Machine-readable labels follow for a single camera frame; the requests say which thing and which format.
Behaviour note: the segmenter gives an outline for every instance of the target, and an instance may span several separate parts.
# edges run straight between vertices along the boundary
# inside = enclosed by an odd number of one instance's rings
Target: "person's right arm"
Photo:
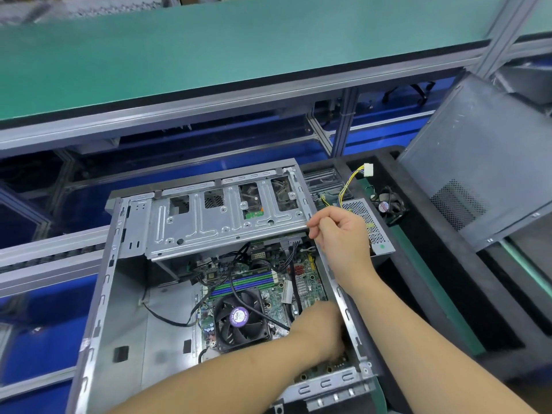
[[[535,414],[422,320],[377,275],[364,220],[329,206],[307,224],[416,414]]]

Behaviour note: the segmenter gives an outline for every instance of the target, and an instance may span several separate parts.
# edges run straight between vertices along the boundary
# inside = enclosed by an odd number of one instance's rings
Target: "black cooling fan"
[[[238,292],[248,306],[263,312],[259,290],[256,288]],[[234,295],[221,298],[215,304],[215,335],[221,352],[228,352],[270,338],[264,318],[242,306]]]

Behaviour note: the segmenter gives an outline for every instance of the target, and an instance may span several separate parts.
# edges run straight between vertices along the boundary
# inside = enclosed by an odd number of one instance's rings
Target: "purple fan sticker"
[[[236,306],[230,313],[230,323],[234,327],[243,327],[249,319],[249,313],[243,306]]]

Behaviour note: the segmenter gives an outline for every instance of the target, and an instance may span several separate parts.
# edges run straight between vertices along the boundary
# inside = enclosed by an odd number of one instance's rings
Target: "person's left arm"
[[[343,353],[333,302],[306,308],[284,337],[218,356],[143,390],[110,414],[260,414],[293,379]]]

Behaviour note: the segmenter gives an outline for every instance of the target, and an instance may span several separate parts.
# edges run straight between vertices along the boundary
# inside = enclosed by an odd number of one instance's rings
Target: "person's left hand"
[[[316,352],[315,364],[332,361],[344,351],[342,324],[343,318],[335,302],[318,301],[295,319],[288,337],[304,341],[309,351]]]

